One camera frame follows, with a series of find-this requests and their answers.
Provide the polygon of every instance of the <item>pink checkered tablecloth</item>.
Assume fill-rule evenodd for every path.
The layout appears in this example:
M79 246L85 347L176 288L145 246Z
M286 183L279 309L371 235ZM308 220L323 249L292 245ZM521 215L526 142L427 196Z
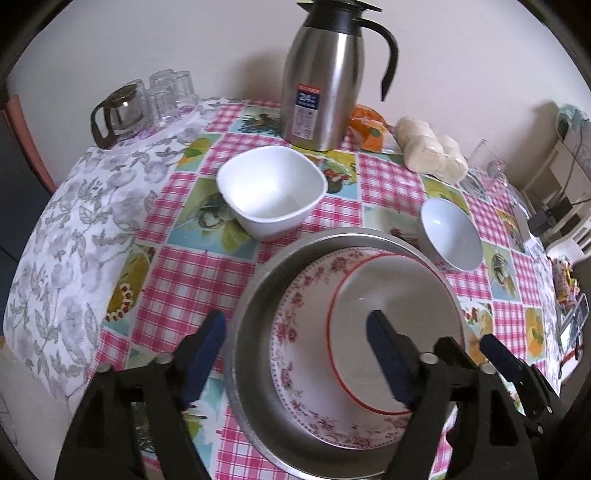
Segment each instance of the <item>pink checkered tablecloth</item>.
M353 137L347 135L337 151L304 152L326 175L329 192L303 225L267 244L248 237L228 215L215 175L224 162L241 152L263 145L287 145L278 135L278 107L267 100L223 105L202 133L207 143L199 143L200 139L193 143L202 154L179 162L137 233L136 251L155 251L146 255L149 265L134 270L131 262L136 257L131 254L126 263L126 275L136 275L141 293L124 318L104 322L95 361L108 361L118 369L146 363L159 352L174 350L184 336L198 329L212 308L223 311L231 322L256 266L309 233L365 226L412 242L422 203L436 196L464 209L483 241L485 259L477 270L447 275L466 318L482 324L479 330L474 330L474 322L470 324L476 337L489 333L488 328L516 356L546 372L544 345L531 343L538 336L530 334L532 328L539 330L537 322L542 316L534 260L525 253L513 228L508 196L494 200L472 197L408 171L400 156L360 153ZM499 258L511 283L503 282L506 275L499 276L495 269L494 259ZM482 314L492 322L479 323ZM210 379L218 386L223 384L222 359L217 360ZM286 478L286 473L249 444L223 397L222 392L208 405L217 423L207 441L195 440L200 455L207 456L205 463L212 476L217 480ZM433 463L434 477L444 474L451 451L442 436ZM157 465L155 457L150 458L149 463Z

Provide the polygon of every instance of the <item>orange package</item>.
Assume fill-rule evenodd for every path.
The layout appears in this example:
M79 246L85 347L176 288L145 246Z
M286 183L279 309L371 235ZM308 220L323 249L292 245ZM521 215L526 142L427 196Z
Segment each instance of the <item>orange package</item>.
M388 123L375 110L365 105L355 105L349 126L364 150L386 154L402 153L388 129Z

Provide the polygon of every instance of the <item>pink floral pattern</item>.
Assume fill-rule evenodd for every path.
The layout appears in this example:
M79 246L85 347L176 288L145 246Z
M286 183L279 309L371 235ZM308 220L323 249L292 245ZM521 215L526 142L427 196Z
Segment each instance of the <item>pink floral pattern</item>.
M298 348L300 335L297 318L305 310L308 293L334 283L335 275L344 278L360 262L379 255L381 251L367 248L348 248L326 255L306 268L290 285L281 299L275 315L270 340L271 372L275 388L286 409L312 435L333 445L354 449L370 449L400 440L410 415L383 416L369 413L363 423L343 421L316 411L307 405L306 391L298 386L297 364L291 353Z

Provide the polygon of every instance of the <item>white plate with red rim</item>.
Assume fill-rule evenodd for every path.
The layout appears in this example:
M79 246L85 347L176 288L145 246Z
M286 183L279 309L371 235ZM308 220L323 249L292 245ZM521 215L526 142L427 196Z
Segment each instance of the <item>white plate with red rim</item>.
M432 352L444 336L464 346L463 318L450 288L415 258L397 254L368 258L341 280L326 322L334 372L351 398L369 411L404 414L407 408L392 396L366 340L366 319L373 310L382 310L420 352Z

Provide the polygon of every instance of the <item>white bowl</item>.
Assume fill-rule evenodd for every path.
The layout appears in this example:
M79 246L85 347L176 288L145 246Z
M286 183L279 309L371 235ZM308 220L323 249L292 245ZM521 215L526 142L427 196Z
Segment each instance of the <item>white bowl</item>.
M244 230L270 242L295 230L326 193L323 173L296 150L254 148L228 160L217 188Z
M482 241L470 217L455 203L431 198L423 203L417 240L421 252L445 273L464 273L482 263Z

